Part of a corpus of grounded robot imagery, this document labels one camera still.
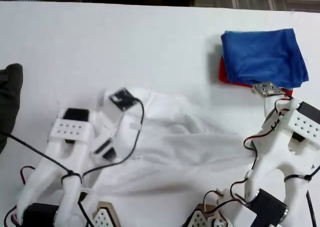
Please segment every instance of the folded cloth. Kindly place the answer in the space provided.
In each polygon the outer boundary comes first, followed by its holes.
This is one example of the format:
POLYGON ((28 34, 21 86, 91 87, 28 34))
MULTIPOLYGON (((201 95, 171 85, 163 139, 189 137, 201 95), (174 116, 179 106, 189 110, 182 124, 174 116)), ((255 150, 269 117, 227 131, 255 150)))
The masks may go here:
MULTIPOLYGON (((220 66, 219 66, 219 75, 218 78, 221 82, 223 83, 227 83, 230 84, 230 82, 227 79, 227 72, 226 72, 226 67, 225 67, 225 61, 223 56, 220 59, 220 66)), ((252 88, 251 84, 245 84, 245 83, 237 83, 237 82, 233 82, 233 85, 237 85, 237 86, 245 86, 245 87, 249 87, 252 88)), ((281 89, 283 92, 285 92, 286 94, 292 96, 293 94, 293 90, 292 89, 286 89, 286 88, 282 88, 281 89)))
POLYGON ((308 72, 292 28, 275 31, 234 32, 222 36, 227 79, 252 85, 271 81, 279 87, 297 88, 308 72))

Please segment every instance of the red cloth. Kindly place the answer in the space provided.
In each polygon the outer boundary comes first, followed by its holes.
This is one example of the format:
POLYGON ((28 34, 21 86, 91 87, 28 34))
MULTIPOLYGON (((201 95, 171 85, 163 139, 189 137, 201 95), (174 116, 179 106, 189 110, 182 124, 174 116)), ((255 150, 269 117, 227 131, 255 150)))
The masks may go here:
MULTIPOLYGON (((230 83, 228 80, 227 80, 227 71, 226 71, 226 68, 225 68, 225 61, 224 61, 224 58, 221 56, 221 60, 220 60, 220 67, 219 67, 219 80, 223 83, 227 83, 227 84, 232 84, 232 85, 237 85, 237 86, 245 86, 245 87, 250 87, 252 88, 252 85, 249 85, 249 84, 244 84, 244 83, 230 83)), ((288 95, 292 95, 293 93, 293 90, 290 90, 290 89, 285 89, 285 88, 282 88, 282 90, 288 94, 288 95)))

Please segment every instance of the metal plate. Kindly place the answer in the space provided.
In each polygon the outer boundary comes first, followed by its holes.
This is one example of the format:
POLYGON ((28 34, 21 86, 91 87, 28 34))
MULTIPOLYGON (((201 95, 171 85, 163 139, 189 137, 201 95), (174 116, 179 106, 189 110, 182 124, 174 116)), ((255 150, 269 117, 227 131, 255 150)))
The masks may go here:
POLYGON ((255 83, 253 89, 263 97, 284 95, 285 93, 272 82, 255 83))

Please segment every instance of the robotic arm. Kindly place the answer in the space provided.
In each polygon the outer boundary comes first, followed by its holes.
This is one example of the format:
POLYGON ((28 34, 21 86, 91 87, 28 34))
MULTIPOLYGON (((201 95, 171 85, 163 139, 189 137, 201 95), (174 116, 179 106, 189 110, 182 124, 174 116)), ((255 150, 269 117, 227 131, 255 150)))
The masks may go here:
MULTIPOLYGON (((101 165, 114 161, 113 137, 123 112, 136 101, 126 89, 121 89, 110 96, 105 92, 99 103, 95 111, 68 108, 58 114, 45 151, 58 164, 43 157, 27 180, 17 201, 17 220, 23 227, 34 227, 37 223, 43 227, 86 225, 87 220, 78 207, 85 166, 88 162, 101 165), (56 179, 61 179, 64 192, 60 205, 37 203, 56 179)), ((92 216, 98 197, 91 192, 81 203, 88 216, 92 216)))
MULTIPOLYGON (((320 110, 291 96, 287 98, 270 82, 257 83, 253 88, 265 98, 265 122, 249 138, 249 148, 255 150, 258 159, 244 180, 238 182, 245 183, 244 198, 238 195, 234 199, 229 189, 212 190, 218 194, 217 207, 202 211, 208 227, 292 227, 313 176, 310 173, 320 149, 320 110), (263 179, 275 169, 285 176, 283 202, 261 189, 263 179)), ((186 226, 194 224, 197 223, 189 222, 186 226)))

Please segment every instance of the crumpled white cloth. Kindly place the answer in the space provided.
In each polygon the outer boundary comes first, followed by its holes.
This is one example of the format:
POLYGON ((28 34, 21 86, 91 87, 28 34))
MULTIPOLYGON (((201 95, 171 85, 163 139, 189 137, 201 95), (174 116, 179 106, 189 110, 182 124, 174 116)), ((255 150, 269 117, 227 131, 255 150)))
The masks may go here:
MULTIPOLYGON (((173 168, 206 167, 212 171, 247 165, 252 153, 243 145, 243 137, 226 129, 221 111, 206 112, 183 96, 168 96, 148 90, 134 90, 145 106, 142 131, 134 159, 173 168)), ((119 156, 133 147, 141 107, 137 104, 124 116, 116 135, 119 156)))
MULTIPOLYGON (((184 96, 130 92, 145 107, 136 150, 125 163, 104 169, 93 189, 112 202, 123 227, 181 226, 206 191, 229 188, 244 177, 253 154, 242 145, 242 120, 252 112, 232 106, 210 111, 184 96)), ((120 124, 115 138, 120 158, 133 147, 137 130, 131 125, 140 122, 141 114, 137 104, 120 124)))

